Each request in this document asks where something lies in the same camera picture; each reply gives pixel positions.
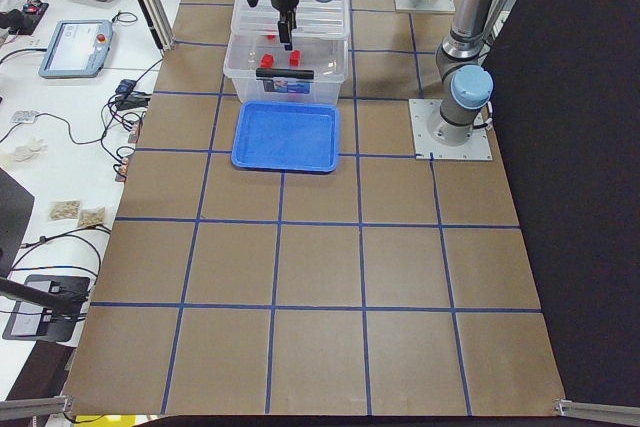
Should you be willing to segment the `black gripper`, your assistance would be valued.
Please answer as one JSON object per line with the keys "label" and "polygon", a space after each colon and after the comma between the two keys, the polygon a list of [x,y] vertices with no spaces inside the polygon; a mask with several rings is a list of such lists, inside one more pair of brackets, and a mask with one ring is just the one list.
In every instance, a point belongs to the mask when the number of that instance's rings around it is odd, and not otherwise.
{"label": "black gripper", "polygon": [[296,29],[296,3],[284,3],[277,6],[279,20],[277,22],[280,43],[291,45],[293,43],[293,31]]}

